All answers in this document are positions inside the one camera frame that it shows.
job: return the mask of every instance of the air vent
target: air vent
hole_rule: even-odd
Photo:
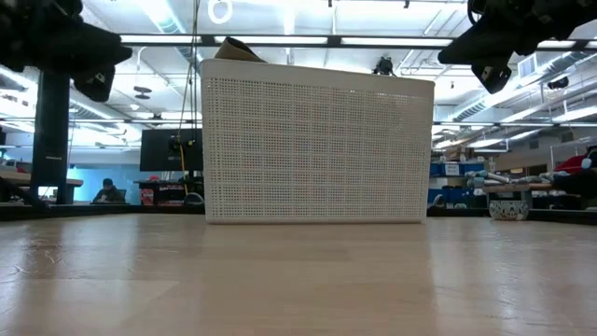
[[[519,77],[525,78],[534,75],[537,70],[537,57],[535,54],[519,62]]]
[[[560,137],[562,143],[567,143],[575,140],[575,135],[572,132],[564,133]]]

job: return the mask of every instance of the sign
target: sign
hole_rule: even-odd
[[[446,163],[446,176],[460,176],[460,165],[458,163]]]

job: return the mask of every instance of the ceiling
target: ceiling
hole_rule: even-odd
[[[83,0],[83,3],[85,9],[82,15],[86,22],[116,33],[160,34],[163,31],[160,29],[160,21],[166,19],[174,19],[178,33],[192,32],[192,0]],[[410,1],[410,7],[404,8],[403,1],[341,0],[334,1],[333,7],[329,8],[325,0],[233,0],[229,19],[219,23],[218,20],[226,19],[227,16],[225,3],[226,1],[221,0],[201,0],[197,27],[199,34],[431,37],[458,36],[470,27],[466,3],[463,1]],[[593,39],[596,28],[596,22],[585,24],[574,31],[572,38]],[[269,63],[288,62],[286,48],[254,48],[254,52]],[[294,65],[359,73],[370,73],[381,56],[389,56],[395,64],[397,75],[436,82],[438,121],[450,120],[458,107],[487,96],[468,67],[446,67],[438,63],[437,51],[294,48],[289,52],[293,55]],[[199,48],[202,59],[212,58],[215,53],[216,48]],[[537,58],[546,60],[559,56],[561,54],[541,52]],[[522,59],[514,55],[510,60],[515,73],[517,64]],[[148,119],[161,114],[164,119],[180,119],[183,104],[189,106],[190,103],[189,99],[183,102],[188,66],[188,60],[176,48],[135,48],[133,57],[117,66],[113,90],[106,104],[95,104],[72,91],[72,97],[75,96],[72,98],[73,115],[80,119]],[[591,77],[586,75],[586,68],[588,67],[585,65],[567,70],[571,87],[582,87],[591,82]],[[37,72],[28,69],[21,76],[35,81]],[[151,89],[152,92],[148,94],[150,99],[136,98],[138,92],[133,89],[135,86]],[[541,98],[540,87],[534,85],[501,99],[493,107],[505,108],[507,113],[512,114],[540,104],[542,99],[545,101],[557,98],[562,93],[555,91],[549,94],[552,96],[544,94]],[[5,117],[34,116],[35,90],[18,95],[19,102],[27,101],[29,106],[19,107],[19,113]],[[490,121],[500,121],[504,115],[484,112],[484,116]],[[183,118],[190,119],[190,114],[187,113]],[[22,127],[20,129],[7,124],[3,126],[7,130],[27,132]],[[140,134],[138,131],[156,127],[141,124],[111,126],[111,130],[97,130],[96,127],[95,131],[112,136],[117,131],[127,129],[127,138],[121,139],[124,144],[138,142],[135,139]],[[448,135],[438,132],[435,138],[438,142],[446,141],[446,136]]]

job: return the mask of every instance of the perforated panel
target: perforated panel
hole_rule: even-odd
[[[421,220],[433,91],[419,80],[204,61],[208,221]]]

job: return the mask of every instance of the red object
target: red object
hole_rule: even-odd
[[[554,172],[566,172],[568,174],[575,174],[582,171],[582,161],[586,155],[579,155],[568,159],[568,161],[560,164],[554,169]]]

